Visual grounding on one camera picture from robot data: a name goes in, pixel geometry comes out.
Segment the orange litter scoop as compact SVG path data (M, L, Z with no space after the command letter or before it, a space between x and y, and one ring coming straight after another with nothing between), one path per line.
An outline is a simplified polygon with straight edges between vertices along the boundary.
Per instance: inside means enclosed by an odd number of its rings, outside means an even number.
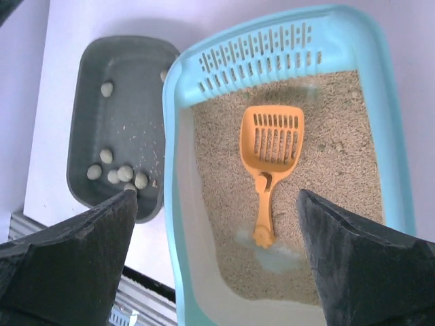
M299 107L256 105L243 114L239 149L258 194L253 239L259 247L267 249L275 243L271 198L278 182L296 168L304 134L305 115Z

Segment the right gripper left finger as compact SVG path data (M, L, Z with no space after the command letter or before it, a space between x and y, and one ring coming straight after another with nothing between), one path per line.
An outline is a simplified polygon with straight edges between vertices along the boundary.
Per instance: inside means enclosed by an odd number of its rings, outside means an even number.
M1 245L2 325L106 325L137 216L123 191Z

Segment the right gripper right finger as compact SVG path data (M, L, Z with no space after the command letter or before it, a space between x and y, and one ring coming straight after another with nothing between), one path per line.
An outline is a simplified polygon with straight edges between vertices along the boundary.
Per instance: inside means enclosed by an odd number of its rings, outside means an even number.
M304 245L328 325L433 325L434 243L302 189Z

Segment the pale green waste ball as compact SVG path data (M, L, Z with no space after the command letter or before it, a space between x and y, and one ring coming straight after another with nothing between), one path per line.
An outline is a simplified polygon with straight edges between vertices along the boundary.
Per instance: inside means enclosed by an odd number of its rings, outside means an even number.
M167 71L167 70L164 70L164 71L162 71L162 72L160 73L160 79L161 79L162 82L165 82L165 80L166 80L166 78L167 78L167 74L168 74L168 71Z

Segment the teal litter box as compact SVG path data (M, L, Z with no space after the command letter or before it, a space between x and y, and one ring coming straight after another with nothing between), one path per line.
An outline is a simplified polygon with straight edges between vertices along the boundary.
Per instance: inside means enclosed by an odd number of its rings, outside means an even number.
M317 306L239 297L220 276L194 152L193 105L292 77L356 70L377 153L388 227L415 235L402 116L387 40L347 5L264 16L183 52L163 88L164 208L180 325L324 325Z

